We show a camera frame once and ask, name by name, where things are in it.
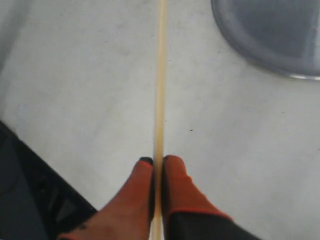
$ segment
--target white floor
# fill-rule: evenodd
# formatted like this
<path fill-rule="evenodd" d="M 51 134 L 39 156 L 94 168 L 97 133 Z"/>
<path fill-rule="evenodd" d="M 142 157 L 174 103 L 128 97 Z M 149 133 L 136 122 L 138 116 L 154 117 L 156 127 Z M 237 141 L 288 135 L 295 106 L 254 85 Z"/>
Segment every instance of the white floor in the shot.
<path fill-rule="evenodd" d="M 259 237 L 319 239 L 320 82 L 248 64 L 209 0 L 168 14 L 165 153 Z M 152 155 L 156 29 L 156 0 L 0 1 L 0 119 L 97 208 Z"/>

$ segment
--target gray round object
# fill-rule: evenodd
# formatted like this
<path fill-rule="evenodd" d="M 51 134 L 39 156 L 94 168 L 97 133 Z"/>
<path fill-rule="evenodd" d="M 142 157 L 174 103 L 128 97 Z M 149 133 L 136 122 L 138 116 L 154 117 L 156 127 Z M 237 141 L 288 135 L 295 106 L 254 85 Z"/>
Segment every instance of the gray round object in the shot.
<path fill-rule="evenodd" d="M 211 0 L 222 35 L 254 64 L 320 80 L 320 0 Z"/>

